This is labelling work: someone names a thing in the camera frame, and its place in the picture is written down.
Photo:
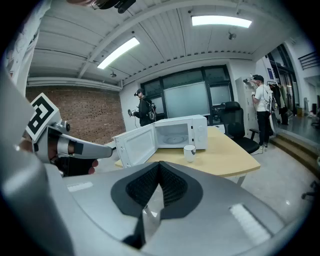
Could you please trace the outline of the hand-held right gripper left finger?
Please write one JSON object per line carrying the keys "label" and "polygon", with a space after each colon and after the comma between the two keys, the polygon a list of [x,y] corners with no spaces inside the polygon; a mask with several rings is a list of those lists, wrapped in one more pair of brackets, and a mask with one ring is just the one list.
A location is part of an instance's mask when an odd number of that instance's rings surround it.
{"label": "hand-held right gripper left finger", "polygon": [[111,197],[113,184],[150,163],[97,174],[61,177],[56,166],[45,164],[53,214],[58,217],[57,245],[68,250],[131,250],[123,240],[134,234],[138,219],[119,210]]}

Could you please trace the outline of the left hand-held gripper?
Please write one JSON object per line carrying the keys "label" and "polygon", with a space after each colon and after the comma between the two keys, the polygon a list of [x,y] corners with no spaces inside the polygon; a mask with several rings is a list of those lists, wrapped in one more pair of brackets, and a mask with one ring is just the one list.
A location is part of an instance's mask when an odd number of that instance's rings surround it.
{"label": "left hand-held gripper", "polygon": [[53,164],[49,156],[49,138],[55,138],[56,158],[103,159],[113,154],[109,146],[72,137],[70,124],[62,120],[58,107],[42,92],[32,102],[34,113],[26,126],[32,152],[45,164]]}

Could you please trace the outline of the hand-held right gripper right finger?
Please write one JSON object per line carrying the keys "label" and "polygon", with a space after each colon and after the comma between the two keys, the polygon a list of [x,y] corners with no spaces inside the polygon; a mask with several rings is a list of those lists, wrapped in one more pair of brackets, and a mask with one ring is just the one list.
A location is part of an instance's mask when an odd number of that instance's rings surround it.
{"label": "hand-held right gripper right finger", "polygon": [[263,201],[224,177],[170,163],[202,187],[202,199],[183,218],[161,220],[142,247],[148,256],[270,256],[284,228]]}

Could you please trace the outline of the white cup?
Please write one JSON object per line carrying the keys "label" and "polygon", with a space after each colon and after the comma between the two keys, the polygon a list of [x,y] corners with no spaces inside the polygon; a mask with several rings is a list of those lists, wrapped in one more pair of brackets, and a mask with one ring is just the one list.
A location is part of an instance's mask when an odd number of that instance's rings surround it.
{"label": "white cup", "polygon": [[183,148],[184,158],[188,163],[192,163],[196,158],[196,147],[194,145],[185,145]]}

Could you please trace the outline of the white microwave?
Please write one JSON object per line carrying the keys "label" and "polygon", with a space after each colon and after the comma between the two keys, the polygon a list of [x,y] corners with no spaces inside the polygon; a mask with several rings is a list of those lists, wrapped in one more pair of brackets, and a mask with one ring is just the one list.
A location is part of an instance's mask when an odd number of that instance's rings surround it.
{"label": "white microwave", "polygon": [[182,149],[193,145],[208,148],[206,117],[190,115],[168,118],[113,137],[124,168],[145,163],[158,149]]}

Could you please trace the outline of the person's left forearm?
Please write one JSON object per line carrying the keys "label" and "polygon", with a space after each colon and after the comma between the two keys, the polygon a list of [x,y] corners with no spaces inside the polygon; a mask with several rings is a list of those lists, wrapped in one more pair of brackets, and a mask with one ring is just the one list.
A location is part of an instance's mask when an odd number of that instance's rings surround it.
{"label": "person's left forearm", "polygon": [[33,152],[33,144],[31,141],[25,139],[25,138],[22,138],[20,143],[19,143],[19,148],[21,150],[24,150],[24,151],[27,151],[27,152]]}

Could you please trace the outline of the person's left hand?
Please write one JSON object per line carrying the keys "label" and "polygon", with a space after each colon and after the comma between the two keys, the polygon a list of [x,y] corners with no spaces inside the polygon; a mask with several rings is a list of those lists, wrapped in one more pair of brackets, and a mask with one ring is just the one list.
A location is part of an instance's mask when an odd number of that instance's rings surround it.
{"label": "person's left hand", "polygon": [[95,173],[99,162],[97,159],[80,159],[73,157],[58,157],[58,139],[48,140],[48,157],[50,163],[57,166],[65,177],[90,175]]}

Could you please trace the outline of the black office chair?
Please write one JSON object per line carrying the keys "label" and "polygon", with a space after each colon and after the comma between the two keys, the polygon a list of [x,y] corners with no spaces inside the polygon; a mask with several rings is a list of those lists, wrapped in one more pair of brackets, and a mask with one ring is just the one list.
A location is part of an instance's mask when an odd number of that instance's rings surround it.
{"label": "black office chair", "polygon": [[244,111],[238,102],[226,102],[224,109],[219,111],[219,115],[224,125],[224,134],[247,153],[252,154],[260,148],[259,144],[254,141],[255,134],[260,133],[258,129],[249,129],[251,137],[245,137]]}

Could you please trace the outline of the white metal cabinet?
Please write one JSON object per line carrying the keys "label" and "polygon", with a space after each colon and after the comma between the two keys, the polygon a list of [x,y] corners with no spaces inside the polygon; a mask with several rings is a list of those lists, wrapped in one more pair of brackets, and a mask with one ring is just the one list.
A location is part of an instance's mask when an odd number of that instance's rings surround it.
{"label": "white metal cabinet", "polygon": [[246,80],[244,77],[239,77],[235,80],[235,85],[238,95],[238,103],[243,109],[243,120],[244,120],[244,130],[245,136],[251,138],[252,131],[250,129],[257,130],[258,120],[256,115],[256,107],[252,100],[252,93],[255,92],[255,84]]}

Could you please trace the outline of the long ceiling light panel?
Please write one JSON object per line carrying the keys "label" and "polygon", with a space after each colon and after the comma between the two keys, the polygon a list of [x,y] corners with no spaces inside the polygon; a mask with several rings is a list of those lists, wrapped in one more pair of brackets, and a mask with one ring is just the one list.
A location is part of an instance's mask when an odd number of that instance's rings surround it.
{"label": "long ceiling light panel", "polygon": [[116,50],[114,50],[112,53],[110,53],[98,66],[98,69],[105,69],[108,67],[113,61],[115,61],[117,58],[122,56],[124,53],[128,52],[132,48],[139,45],[140,42],[135,38],[131,38],[130,40],[123,43],[121,46],[119,46]]}
{"label": "long ceiling light panel", "polygon": [[251,20],[231,17],[231,16],[221,16],[221,15],[200,15],[192,16],[191,22],[193,26],[202,26],[202,25],[227,25],[227,26],[236,26],[242,28],[249,28],[252,24]]}

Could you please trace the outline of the black-framed window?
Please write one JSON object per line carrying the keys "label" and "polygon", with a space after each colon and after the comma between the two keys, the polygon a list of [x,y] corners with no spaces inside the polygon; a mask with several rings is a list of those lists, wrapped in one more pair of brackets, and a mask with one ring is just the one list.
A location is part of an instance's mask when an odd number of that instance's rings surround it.
{"label": "black-framed window", "polygon": [[220,125],[220,110],[234,99],[226,65],[202,66],[152,79],[140,85],[155,104],[156,119],[202,115]]}

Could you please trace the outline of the coat rack with clothes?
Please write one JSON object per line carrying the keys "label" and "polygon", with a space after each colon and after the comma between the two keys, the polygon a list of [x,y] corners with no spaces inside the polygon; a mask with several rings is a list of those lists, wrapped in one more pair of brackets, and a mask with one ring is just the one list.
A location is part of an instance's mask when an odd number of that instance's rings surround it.
{"label": "coat rack with clothes", "polygon": [[284,102],[284,99],[282,97],[281,88],[280,86],[272,81],[267,81],[267,85],[270,87],[272,91],[272,95],[274,98],[274,110],[278,110],[278,116],[280,116],[280,119],[277,120],[277,122],[282,125],[288,125],[289,124],[289,116],[288,116],[288,108]]}

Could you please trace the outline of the person's white shirt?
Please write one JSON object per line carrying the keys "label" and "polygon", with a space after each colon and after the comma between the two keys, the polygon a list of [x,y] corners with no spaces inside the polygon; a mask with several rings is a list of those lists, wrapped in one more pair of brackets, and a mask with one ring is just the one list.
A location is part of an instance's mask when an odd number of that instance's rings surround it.
{"label": "person's white shirt", "polygon": [[22,95],[26,94],[28,74],[39,39],[41,20],[50,9],[51,3],[52,0],[40,0],[15,33],[1,60],[13,84]]}

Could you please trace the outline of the black wall vent grille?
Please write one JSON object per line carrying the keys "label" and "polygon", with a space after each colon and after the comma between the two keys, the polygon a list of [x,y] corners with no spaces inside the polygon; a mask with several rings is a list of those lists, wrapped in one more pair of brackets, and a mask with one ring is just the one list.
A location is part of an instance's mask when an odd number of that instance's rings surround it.
{"label": "black wall vent grille", "polygon": [[302,70],[320,66],[320,57],[317,52],[311,52],[298,58]]}

